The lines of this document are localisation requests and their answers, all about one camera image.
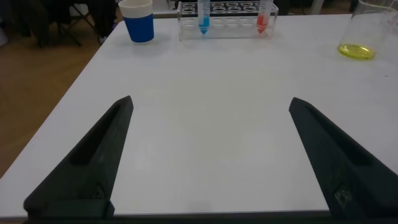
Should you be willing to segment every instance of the wooden floor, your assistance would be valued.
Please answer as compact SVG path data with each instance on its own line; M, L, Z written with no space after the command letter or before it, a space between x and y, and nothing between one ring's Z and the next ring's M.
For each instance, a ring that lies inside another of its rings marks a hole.
M344 14L348 8L349 0L335 0L322 14ZM302 13L301 9L291 11ZM56 28L50 30L56 36ZM41 49L33 37L13 37L0 48L0 177L100 47L83 21L73 33L82 47L65 38Z

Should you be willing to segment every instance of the red liquid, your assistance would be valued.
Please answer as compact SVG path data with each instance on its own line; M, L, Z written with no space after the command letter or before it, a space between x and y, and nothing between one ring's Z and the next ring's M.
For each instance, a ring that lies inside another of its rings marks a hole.
M268 26L268 19L264 19L264 15L260 14L257 17L257 31L259 32L259 34L264 32L267 26Z

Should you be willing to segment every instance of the yellow liquid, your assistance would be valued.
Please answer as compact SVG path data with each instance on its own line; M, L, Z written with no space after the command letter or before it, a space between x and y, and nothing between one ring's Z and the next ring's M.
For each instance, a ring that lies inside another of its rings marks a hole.
M346 57L358 60L371 60L376 55L369 47L356 44L340 44L337 50Z

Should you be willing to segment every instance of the test tube rack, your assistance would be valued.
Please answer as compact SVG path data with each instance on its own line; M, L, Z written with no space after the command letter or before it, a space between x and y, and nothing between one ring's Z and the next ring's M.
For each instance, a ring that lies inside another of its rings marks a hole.
M268 26L257 31L260 1L210 2L210 26L202 34L198 26L197 2L179 2L177 8L180 41L189 39L259 38L271 39L278 7L273 4Z

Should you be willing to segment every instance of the test tube with blue liquid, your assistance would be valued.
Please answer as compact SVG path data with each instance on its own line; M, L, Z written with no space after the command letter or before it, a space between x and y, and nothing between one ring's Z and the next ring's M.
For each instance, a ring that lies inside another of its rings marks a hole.
M198 0L198 23L202 34L206 34L210 26L210 0Z

